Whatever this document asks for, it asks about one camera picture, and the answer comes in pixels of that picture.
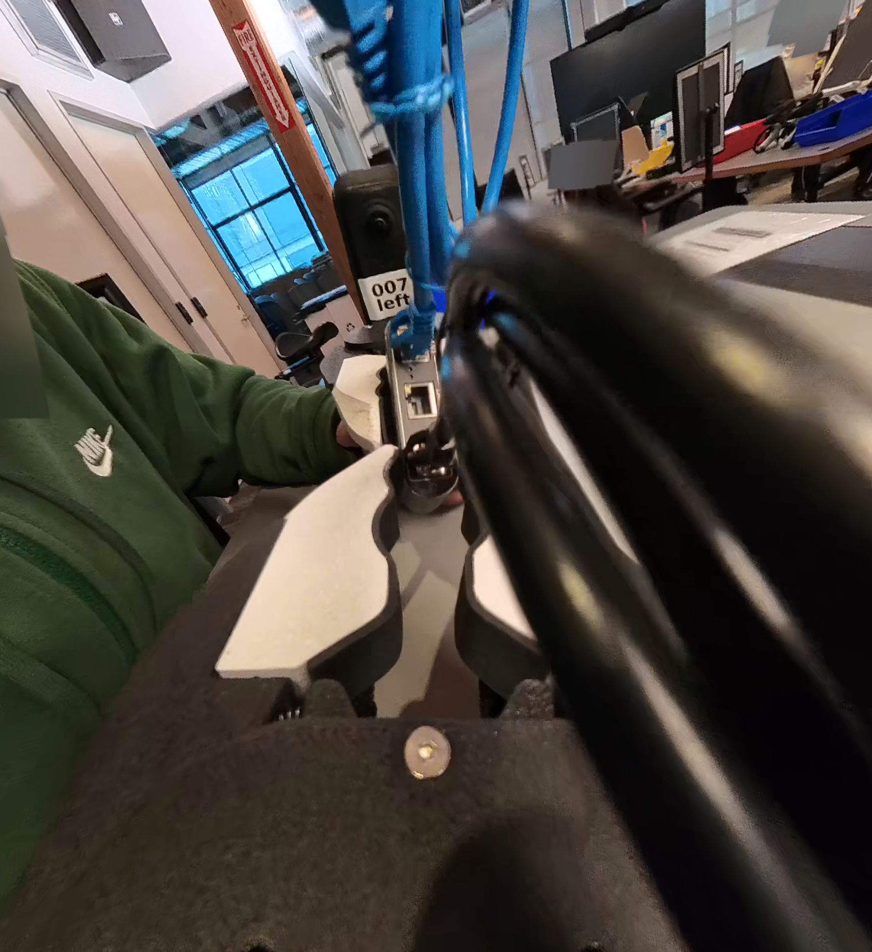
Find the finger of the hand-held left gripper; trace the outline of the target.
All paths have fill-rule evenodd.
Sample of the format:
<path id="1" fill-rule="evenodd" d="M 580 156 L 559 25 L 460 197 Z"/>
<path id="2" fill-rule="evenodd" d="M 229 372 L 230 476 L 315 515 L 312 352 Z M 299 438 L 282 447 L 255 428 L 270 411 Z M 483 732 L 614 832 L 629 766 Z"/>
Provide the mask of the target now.
<path id="1" fill-rule="evenodd" d="M 375 451 L 391 446 L 386 435 L 382 403 L 385 358 L 360 354 L 343 360 L 332 388 L 339 419 L 343 419 L 358 440 Z"/>

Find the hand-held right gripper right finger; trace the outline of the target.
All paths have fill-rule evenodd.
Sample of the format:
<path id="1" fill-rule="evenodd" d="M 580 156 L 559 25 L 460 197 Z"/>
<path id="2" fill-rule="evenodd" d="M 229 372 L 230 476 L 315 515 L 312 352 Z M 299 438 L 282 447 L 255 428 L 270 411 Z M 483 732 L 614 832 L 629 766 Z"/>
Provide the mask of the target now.
<path id="1" fill-rule="evenodd" d="M 536 416 L 539 417 L 549 445 L 566 464 L 575 483 L 584 493 L 588 506 L 605 525 L 610 541 L 632 565 L 638 565 L 638 558 L 633 548 L 617 518 L 610 511 L 607 499 L 586 469 L 578 447 L 567 434 L 538 385 L 530 380 L 527 387 L 530 402 Z M 500 628 L 516 643 L 524 648 L 538 651 L 535 633 L 525 618 L 525 613 L 491 536 L 488 536 L 487 541 L 477 541 L 472 553 L 472 589 L 475 608 L 488 615 L 490 625 Z"/>

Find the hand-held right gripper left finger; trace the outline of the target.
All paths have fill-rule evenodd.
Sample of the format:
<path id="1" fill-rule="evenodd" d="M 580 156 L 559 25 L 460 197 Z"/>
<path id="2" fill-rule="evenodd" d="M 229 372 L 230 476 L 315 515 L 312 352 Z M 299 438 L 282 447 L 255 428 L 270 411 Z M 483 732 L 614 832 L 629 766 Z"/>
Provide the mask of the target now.
<path id="1" fill-rule="evenodd" d="M 216 662 L 221 678 L 375 684 L 395 666 L 397 460 L 382 446 L 289 512 Z"/>

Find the black ethernet hub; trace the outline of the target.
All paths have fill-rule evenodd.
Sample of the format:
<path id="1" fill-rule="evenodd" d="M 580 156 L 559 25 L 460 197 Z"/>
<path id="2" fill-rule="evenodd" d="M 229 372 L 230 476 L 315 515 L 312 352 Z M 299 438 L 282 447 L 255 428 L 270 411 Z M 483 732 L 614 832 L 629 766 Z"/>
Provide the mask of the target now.
<path id="1" fill-rule="evenodd" d="M 461 487 L 454 437 L 442 419 L 442 387 L 435 345 L 428 354 L 410 358 L 383 331 L 382 433 L 397 453 L 391 473 L 402 506 L 430 515 L 452 506 Z"/>

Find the wooden beam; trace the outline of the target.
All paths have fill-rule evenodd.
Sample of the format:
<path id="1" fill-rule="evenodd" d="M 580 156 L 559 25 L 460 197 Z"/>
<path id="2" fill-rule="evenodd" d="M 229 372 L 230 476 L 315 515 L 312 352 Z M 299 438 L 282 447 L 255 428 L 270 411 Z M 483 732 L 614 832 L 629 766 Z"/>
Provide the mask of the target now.
<path id="1" fill-rule="evenodd" d="M 343 278 L 359 315 L 364 317 L 359 289 L 351 273 L 334 206 L 333 188 L 264 30 L 249 2 L 211 1 L 209 5 L 278 148 L 287 160 L 291 174 L 323 236 L 332 263 Z"/>

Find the person's green jacket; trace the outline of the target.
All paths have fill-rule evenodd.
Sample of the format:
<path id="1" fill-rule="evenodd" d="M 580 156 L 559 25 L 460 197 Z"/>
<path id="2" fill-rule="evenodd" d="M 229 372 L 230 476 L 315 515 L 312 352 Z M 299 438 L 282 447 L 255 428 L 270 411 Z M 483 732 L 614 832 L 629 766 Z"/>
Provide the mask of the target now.
<path id="1" fill-rule="evenodd" d="M 107 701 L 206 578 L 189 495 L 238 481 L 245 403 L 274 383 L 15 268 L 49 409 L 0 420 L 0 913 Z"/>

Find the black monitor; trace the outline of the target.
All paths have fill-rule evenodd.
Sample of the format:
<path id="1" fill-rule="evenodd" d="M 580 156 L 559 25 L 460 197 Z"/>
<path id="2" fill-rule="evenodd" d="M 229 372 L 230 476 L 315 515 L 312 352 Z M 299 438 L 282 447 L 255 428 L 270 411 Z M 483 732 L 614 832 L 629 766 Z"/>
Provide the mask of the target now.
<path id="1" fill-rule="evenodd" d="M 615 100 L 635 104 L 649 137 L 672 111 L 675 73 L 705 55 L 704 1 L 642 2 L 587 33 L 587 41 L 549 62 L 561 136 Z"/>

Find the white board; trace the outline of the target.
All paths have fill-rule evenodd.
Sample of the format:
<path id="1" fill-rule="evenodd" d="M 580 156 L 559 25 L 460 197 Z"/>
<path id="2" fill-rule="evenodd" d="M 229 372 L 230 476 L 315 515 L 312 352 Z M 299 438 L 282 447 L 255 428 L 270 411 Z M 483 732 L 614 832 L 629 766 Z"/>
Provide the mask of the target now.
<path id="1" fill-rule="evenodd" d="M 692 273 L 708 278 L 863 218 L 847 213 L 741 210 L 679 235 L 662 237 L 656 245 Z"/>

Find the blue storage bin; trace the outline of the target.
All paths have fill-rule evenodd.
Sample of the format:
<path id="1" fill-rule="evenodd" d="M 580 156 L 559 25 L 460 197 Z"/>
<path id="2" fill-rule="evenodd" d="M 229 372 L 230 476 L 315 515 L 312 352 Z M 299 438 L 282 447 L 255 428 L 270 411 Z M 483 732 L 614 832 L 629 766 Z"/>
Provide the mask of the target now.
<path id="1" fill-rule="evenodd" d="M 872 88 L 800 119 L 792 141 L 796 148 L 812 148 L 838 142 L 871 126 Z"/>

